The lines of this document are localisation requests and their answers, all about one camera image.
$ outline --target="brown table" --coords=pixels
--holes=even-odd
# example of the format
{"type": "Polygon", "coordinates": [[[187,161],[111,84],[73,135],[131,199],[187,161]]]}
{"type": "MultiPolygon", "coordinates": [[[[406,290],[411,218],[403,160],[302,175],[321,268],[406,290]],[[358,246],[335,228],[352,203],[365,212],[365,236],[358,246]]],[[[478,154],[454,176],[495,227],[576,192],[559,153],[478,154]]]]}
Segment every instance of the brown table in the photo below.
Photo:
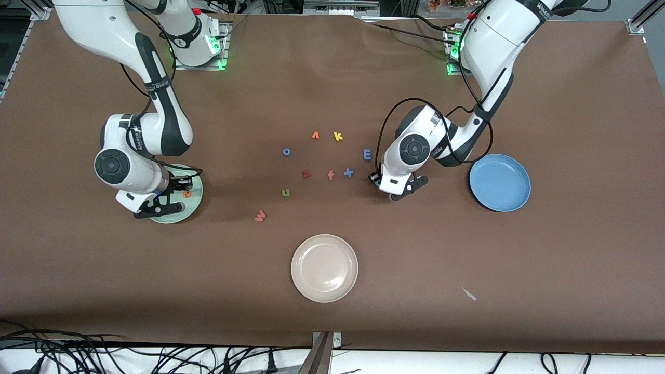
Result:
{"type": "Polygon", "coordinates": [[[430,183],[398,203],[366,179],[362,150],[397,101],[471,107],[439,43],[344,16],[250,16],[234,33],[226,71],[176,75],[195,138],[178,162],[205,169],[205,196],[169,226],[133,219],[92,167],[106,118],[144,98],[55,14],[35,25],[0,106],[0,317],[137,341],[306,345],[331,330],[357,348],[665,349],[665,102],[622,23],[547,23],[517,60],[492,152],[518,159],[533,193],[510,214],[473,199],[468,166],[430,161],[430,183]],[[330,304],[289,272],[320,233],[360,264],[330,304]]]}

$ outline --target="white floor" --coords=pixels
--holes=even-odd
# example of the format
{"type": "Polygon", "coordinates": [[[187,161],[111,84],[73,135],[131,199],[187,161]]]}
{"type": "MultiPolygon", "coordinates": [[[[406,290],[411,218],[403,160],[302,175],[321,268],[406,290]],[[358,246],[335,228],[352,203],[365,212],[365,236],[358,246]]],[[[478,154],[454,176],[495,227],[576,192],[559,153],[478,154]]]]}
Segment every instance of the white floor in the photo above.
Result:
{"type": "MultiPolygon", "coordinates": [[[[149,353],[159,353],[158,348],[140,348],[149,353]]],[[[200,350],[194,348],[178,357],[187,357],[200,350]]],[[[216,362],[221,362],[226,348],[215,348],[216,362]]],[[[294,349],[275,352],[275,364],[278,367],[293,367],[302,364],[309,350],[294,349]]],[[[391,374],[391,373],[454,373],[454,374],[486,374],[491,371],[500,353],[456,353],[456,352],[415,352],[415,351],[347,351],[340,350],[333,353],[331,374],[343,374],[360,369],[360,374],[391,374]]],[[[118,364],[127,374],[149,374],[157,363],[157,357],[147,357],[122,350],[113,353],[118,364]]],[[[556,354],[554,355],[561,374],[581,374],[586,362],[586,355],[556,354]]],[[[5,349],[0,351],[0,374],[12,374],[18,370],[30,369],[41,357],[32,349],[5,349]]],[[[102,361],[108,374],[119,374],[108,356],[102,355],[102,361]]],[[[71,362],[62,359],[63,363],[71,362]]],[[[210,366],[215,362],[211,351],[194,357],[195,361],[210,366]]],[[[173,361],[160,370],[167,373],[178,362],[173,361]]],[[[256,373],[267,367],[267,355],[260,355],[243,362],[238,373],[256,373]]],[[[56,365],[46,362],[40,374],[57,374],[56,365]]],[[[194,366],[183,367],[177,370],[181,374],[198,374],[199,369],[194,366]]],[[[547,374],[541,366],[537,353],[509,353],[503,360],[497,374],[547,374]]],[[[637,357],[626,355],[593,355],[589,365],[588,374],[659,374],[665,373],[665,357],[637,357]]]]}

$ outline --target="beige plate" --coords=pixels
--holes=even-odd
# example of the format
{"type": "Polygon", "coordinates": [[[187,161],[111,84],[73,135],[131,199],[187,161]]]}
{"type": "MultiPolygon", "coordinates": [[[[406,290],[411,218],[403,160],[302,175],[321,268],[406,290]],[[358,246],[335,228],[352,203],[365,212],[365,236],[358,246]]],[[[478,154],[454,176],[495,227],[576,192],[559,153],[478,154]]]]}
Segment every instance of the beige plate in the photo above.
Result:
{"type": "Polygon", "coordinates": [[[291,277],[306,298],[331,303],[353,288],[358,277],[358,258],[344,239],[329,234],[315,235],[293,254],[291,277]]]}

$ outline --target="gray floor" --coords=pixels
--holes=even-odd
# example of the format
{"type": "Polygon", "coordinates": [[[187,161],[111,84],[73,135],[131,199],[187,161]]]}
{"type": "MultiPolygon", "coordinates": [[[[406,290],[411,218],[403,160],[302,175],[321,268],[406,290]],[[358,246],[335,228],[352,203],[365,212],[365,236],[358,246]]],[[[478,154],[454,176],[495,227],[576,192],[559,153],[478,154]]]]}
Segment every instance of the gray floor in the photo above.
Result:
{"type": "MultiPolygon", "coordinates": [[[[648,0],[614,0],[612,7],[604,13],[576,12],[568,17],[558,17],[567,21],[625,21],[637,13],[648,0]]],[[[603,8],[607,0],[590,0],[587,7],[603,8]]],[[[644,27],[646,46],[654,63],[660,88],[665,95],[665,10],[655,16],[644,27]]]]}

